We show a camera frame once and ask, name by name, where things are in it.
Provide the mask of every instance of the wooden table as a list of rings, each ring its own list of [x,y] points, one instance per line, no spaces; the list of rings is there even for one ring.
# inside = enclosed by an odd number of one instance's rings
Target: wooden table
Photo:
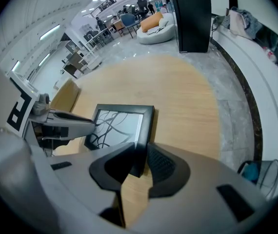
[[[140,22],[141,22],[141,20],[137,20],[137,21],[135,21],[135,24],[132,26],[133,29],[134,29],[134,32],[135,32],[136,34],[137,34],[137,32],[136,32],[134,26],[137,26],[137,29],[139,29],[138,24],[140,24]],[[127,28],[127,29],[128,29],[128,32],[130,33],[129,27],[125,27],[125,25],[123,24],[123,22],[121,21],[121,19],[118,20],[117,22],[115,22],[113,25],[115,26],[116,30],[119,32],[120,37],[121,37],[120,30],[121,30],[121,32],[124,34],[124,32],[123,32],[123,29],[124,29],[124,28]]]
[[[170,56],[137,57],[102,67],[77,80],[81,94],[74,114],[91,118],[98,103],[154,105],[151,142],[219,158],[217,102],[206,79],[189,63]],[[57,149],[57,155],[86,152],[84,138]],[[128,175],[122,185],[126,225],[148,205],[152,176]]]

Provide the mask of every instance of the marble floor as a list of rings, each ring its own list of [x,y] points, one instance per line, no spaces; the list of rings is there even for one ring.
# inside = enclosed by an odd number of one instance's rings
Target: marble floor
[[[134,33],[133,39],[129,34],[120,37],[116,33],[114,36],[116,39],[113,42],[98,51],[103,57],[98,69],[133,57],[144,58],[154,54],[179,57],[192,64],[209,81],[218,102],[220,160],[234,170],[242,162],[253,160],[254,132],[248,103],[235,73],[215,46],[210,44],[207,53],[181,54],[176,39],[142,45],[137,42]]]

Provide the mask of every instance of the black slot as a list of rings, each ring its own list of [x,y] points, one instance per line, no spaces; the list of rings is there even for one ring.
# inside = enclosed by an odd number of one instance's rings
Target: black slot
[[[68,166],[71,166],[72,164],[69,161],[65,161],[65,162],[61,162],[61,163],[57,163],[57,164],[53,164],[51,165],[52,170],[59,170]]]
[[[241,222],[255,212],[231,185],[218,186],[216,189],[226,201],[238,222]]]
[[[68,137],[69,136],[69,128],[61,127],[60,129],[60,137]]]
[[[61,118],[61,119],[69,119],[69,120],[79,120],[79,121],[86,121],[86,122],[90,122],[92,123],[93,121],[90,119],[86,119],[83,117],[79,117],[77,115],[73,115],[73,114],[68,114],[68,113],[63,113],[63,112],[55,112],[53,114],[55,117],[57,118]]]

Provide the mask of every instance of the person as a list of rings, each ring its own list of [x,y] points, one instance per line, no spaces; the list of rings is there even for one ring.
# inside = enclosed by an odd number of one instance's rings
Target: person
[[[137,15],[136,8],[134,6],[131,7],[131,14],[135,16],[135,20],[139,20],[139,16]]]
[[[104,23],[102,20],[100,20],[99,17],[96,17],[96,20],[97,20],[97,25],[98,25],[100,31],[102,31],[102,30],[104,30],[104,29],[107,28],[106,25],[105,25],[105,23]]]
[[[120,19],[120,15],[123,14],[123,12],[121,10],[119,10],[117,13],[116,13],[116,16]]]
[[[117,16],[113,16],[113,18],[111,20],[111,26],[114,29],[114,32],[116,32],[116,27],[115,27],[114,23],[116,23],[117,21],[119,21],[118,17]]]
[[[162,14],[167,13],[166,4],[163,4],[162,8],[160,9]]]
[[[115,1],[114,0],[109,0],[110,1],[110,5],[112,5],[113,3],[115,3]]]
[[[149,5],[148,5],[148,8],[149,10],[151,11],[152,15],[155,13],[154,11],[154,8],[153,8],[153,5],[149,2]]]
[[[173,12],[173,7],[172,7],[172,3],[170,2],[170,0],[165,0],[166,2],[166,9],[168,11],[168,13],[172,13]]]
[[[123,14],[126,14],[126,13],[128,13],[128,12],[127,12],[127,7],[126,7],[126,5],[124,5],[124,6],[123,6]]]

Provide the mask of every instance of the black pillar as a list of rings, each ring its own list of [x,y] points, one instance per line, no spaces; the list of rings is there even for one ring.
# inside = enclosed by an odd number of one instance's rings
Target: black pillar
[[[207,52],[211,28],[211,0],[173,0],[180,52]]]

